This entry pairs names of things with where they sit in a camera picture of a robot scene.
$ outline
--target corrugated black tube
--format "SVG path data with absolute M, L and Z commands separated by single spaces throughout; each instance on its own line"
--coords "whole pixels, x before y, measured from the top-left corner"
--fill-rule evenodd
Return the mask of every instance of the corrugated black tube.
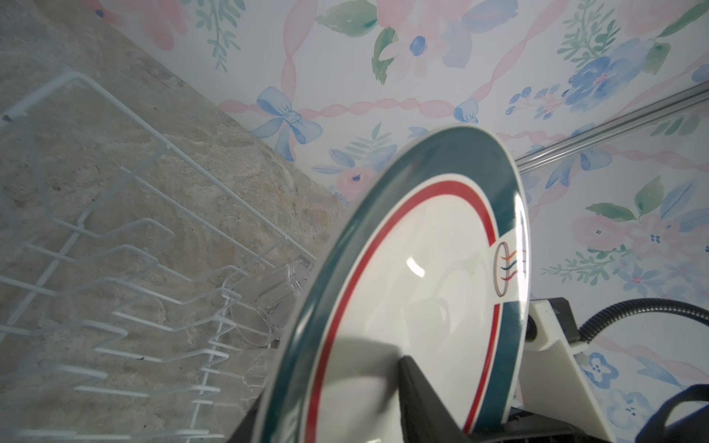
M 642 313 L 668 313 L 697 320 L 709 326 L 709 310 L 667 298 L 636 298 L 608 306 L 589 318 L 580 328 L 581 341 L 590 343 L 602 330 L 621 318 Z

